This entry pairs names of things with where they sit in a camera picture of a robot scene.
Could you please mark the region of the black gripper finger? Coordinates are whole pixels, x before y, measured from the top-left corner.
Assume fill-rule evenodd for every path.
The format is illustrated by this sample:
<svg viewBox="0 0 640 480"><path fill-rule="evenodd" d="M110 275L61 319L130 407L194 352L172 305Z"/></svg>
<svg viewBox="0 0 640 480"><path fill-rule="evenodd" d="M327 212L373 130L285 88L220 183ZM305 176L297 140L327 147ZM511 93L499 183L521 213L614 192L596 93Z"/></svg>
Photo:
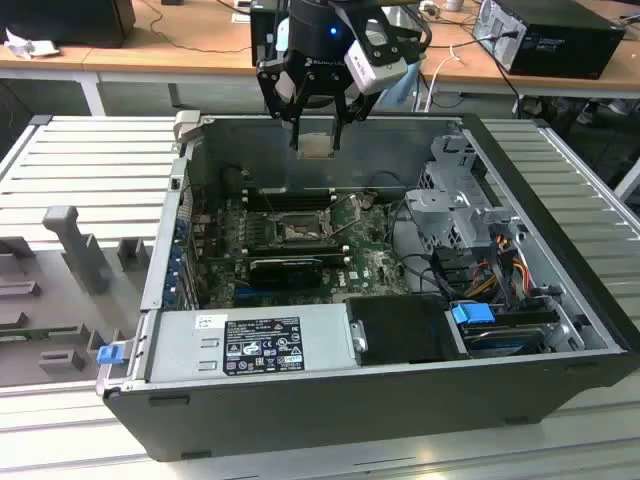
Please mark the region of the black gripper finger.
<svg viewBox="0 0 640 480"><path fill-rule="evenodd" d="M256 77L271 117L291 125L289 146L297 150L300 117L312 94L313 73L304 63L283 58L260 62L256 68ZM284 79L292 84L287 100L277 90L278 82Z"/></svg>
<svg viewBox="0 0 640 480"><path fill-rule="evenodd" d="M375 94L363 94L357 85L345 79L334 81L335 115L332 126L332 148L340 149L343 128L354 121L364 121L375 105Z"/></svg>

